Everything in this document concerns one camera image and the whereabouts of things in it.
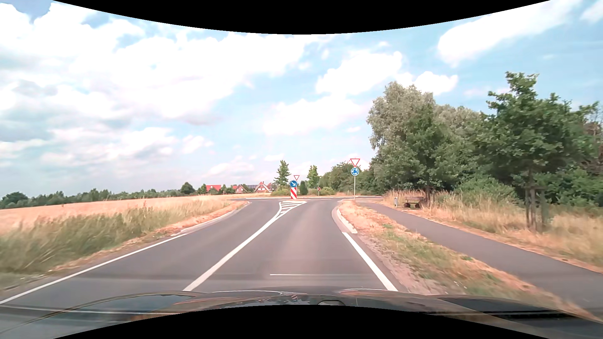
dashed white line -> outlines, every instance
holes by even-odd
[[[305,201],[304,202],[300,201],[298,206],[303,205],[305,203],[306,203]],[[234,250],[230,251],[230,253],[228,253],[222,259],[220,259],[220,261],[218,261],[214,266],[212,266],[205,273],[203,273],[200,277],[196,278],[193,282],[191,282],[187,287],[184,288],[183,291],[192,291],[195,288],[197,288],[199,285],[201,285],[205,280],[207,280],[207,278],[211,277],[211,275],[214,274],[214,272],[216,272],[220,267],[222,267],[222,265],[224,265],[228,260],[230,260],[230,258],[232,258],[235,254],[237,254],[237,252],[239,252],[243,247],[245,247],[247,244],[249,244],[251,242],[251,240],[254,240],[258,235],[260,235],[260,233],[262,233],[265,229],[267,229],[270,225],[272,225],[273,222],[277,221],[280,217],[285,215],[291,209],[288,209],[287,211],[282,212],[283,205],[282,205],[282,203],[279,203],[279,211],[276,212],[276,214],[272,217],[272,219],[268,220],[268,222],[265,223],[264,226],[262,226],[262,228],[257,230],[256,233],[252,234],[249,238],[247,238],[247,240],[243,241]]]

red roof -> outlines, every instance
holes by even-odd
[[[215,188],[216,191],[219,191],[222,188],[222,185],[207,185],[207,191],[209,192],[210,189]]]

sign post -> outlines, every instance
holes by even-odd
[[[291,198],[294,200],[297,199],[297,182],[292,180],[289,183],[289,186],[291,186]]]
[[[354,168],[352,168],[350,172],[354,176],[354,201],[356,201],[356,176],[360,173],[360,170],[358,169],[358,162],[360,162],[360,159],[352,158],[350,161],[352,162],[352,165],[354,165]]]

dry grass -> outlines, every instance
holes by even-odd
[[[199,200],[231,199],[246,197],[263,197],[269,193],[256,194],[225,194],[225,195],[195,195],[191,197],[129,199],[113,201],[95,201],[93,203],[73,203],[53,206],[38,206],[28,208],[0,209],[0,233],[6,232],[21,224],[23,227],[32,226],[38,219],[55,219],[74,215],[113,214],[131,208],[143,206],[154,209],[166,209],[177,205]]]
[[[393,197],[417,195],[420,192],[397,191],[384,195],[384,202],[393,206]],[[467,206],[458,195],[438,194],[432,206],[422,212],[437,220],[472,227],[492,233],[499,241],[528,246],[542,254],[563,259],[574,259],[603,268],[603,216],[571,209],[552,209],[551,225],[538,234],[525,226],[525,210],[512,203],[501,203],[481,198],[474,206]]]
[[[340,211],[359,234],[377,242],[381,251],[410,266],[418,278],[437,281],[448,294],[514,299],[593,317],[580,307],[513,275],[434,244],[388,217],[358,206],[353,201],[344,201]]]
[[[163,227],[218,211],[231,202],[224,197],[184,204],[125,211],[38,219],[30,227],[0,235],[0,272],[43,273],[56,265],[116,247]]]

tall grass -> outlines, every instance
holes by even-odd
[[[143,206],[114,214],[37,220],[33,227],[20,227],[0,235],[0,272],[43,273],[56,265],[229,204],[224,198],[214,198],[164,209]]]
[[[394,197],[418,196],[417,191],[391,191],[384,195],[387,204]],[[438,193],[434,203],[423,212],[445,221],[503,235],[507,241],[541,247],[549,253],[578,259],[603,267],[603,209],[551,206],[551,221],[543,233],[526,227],[523,206],[512,201],[495,200],[485,194]]]

